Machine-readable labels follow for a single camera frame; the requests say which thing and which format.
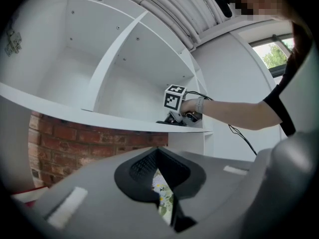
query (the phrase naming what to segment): window frame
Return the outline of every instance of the window frame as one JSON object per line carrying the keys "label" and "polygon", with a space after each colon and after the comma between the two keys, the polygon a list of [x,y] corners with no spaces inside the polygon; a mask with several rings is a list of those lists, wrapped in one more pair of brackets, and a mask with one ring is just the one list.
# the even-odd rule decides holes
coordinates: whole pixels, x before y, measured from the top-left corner
{"label": "window frame", "polygon": [[[265,39],[261,39],[261,40],[258,40],[258,41],[251,42],[251,43],[249,43],[249,45],[252,48],[254,48],[256,46],[260,46],[260,45],[264,45],[264,44],[268,44],[268,43],[274,42],[282,50],[282,52],[285,54],[285,56],[287,58],[289,58],[289,56],[291,55],[291,50],[283,43],[283,40],[289,39],[289,38],[293,38],[293,34],[292,33],[281,34],[281,35],[273,34],[272,37],[268,37],[268,38],[265,38]],[[284,74],[285,68],[286,68],[286,64],[270,68],[269,72],[271,73],[273,78],[276,78],[276,77],[282,76]]]}

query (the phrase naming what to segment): person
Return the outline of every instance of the person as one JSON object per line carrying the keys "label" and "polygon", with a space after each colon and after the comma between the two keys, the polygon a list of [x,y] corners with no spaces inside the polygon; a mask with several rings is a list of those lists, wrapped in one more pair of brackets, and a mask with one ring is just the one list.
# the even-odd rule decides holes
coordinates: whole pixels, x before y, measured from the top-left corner
{"label": "person", "polygon": [[279,94],[295,75],[312,44],[306,24],[286,0],[230,0],[242,14],[271,15],[274,19],[285,19],[292,23],[295,46],[287,60],[281,82],[257,104],[228,103],[191,99],[182,103],[181,113],[201,112],[216,120],[250,130],[260,130],[280,124],[287,136],[295,133],[295,127]]}

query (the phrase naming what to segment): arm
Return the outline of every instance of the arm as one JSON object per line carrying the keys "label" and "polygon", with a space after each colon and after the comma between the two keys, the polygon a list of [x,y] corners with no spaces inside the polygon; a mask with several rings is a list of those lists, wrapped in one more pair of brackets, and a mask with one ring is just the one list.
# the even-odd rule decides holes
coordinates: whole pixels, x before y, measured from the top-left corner
{"label": "arm", "polygon": [[[195,111],[195,104],[196,99],[185,101],[181,113]],[[264,101],[248,104],[204,100],[203,113],[226,124],[250,130],[260,130],[282,122]]]}

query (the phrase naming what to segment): wristwatch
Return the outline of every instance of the wristwatch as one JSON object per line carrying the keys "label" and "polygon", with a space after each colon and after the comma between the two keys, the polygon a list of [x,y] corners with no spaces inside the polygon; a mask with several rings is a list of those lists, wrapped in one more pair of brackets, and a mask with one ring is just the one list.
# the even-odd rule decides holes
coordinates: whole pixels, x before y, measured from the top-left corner
{"label": "wristwatch", "polygon": [[199,114],[202,114],[203,113],[203,105],[204,105],[204,100],[205,98],[204,97],[199,97],[197,99],[197,102],[195,104],[195,111]]}

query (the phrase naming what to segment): black t-shirt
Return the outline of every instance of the black t-shirt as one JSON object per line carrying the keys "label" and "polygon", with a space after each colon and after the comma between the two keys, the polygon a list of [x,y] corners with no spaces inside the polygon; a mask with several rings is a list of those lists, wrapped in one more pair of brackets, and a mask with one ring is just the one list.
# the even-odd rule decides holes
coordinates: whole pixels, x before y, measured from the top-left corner
{"label": "black t-shirt", "polygon": [[266,102],[282,120],[280,126],[287,136],[294,134],[296,129],[286,108],[279,99],[279,94],[285,89],[290,80],[294,77],[295,73],[308,54],[312,43],[311,39],[307,36],[303,28],[296,24],[293,24],[293,36],[295,47],[293,48],[292,53],[287,60],[283,78],[281,82],[264,99],[264,102]]}

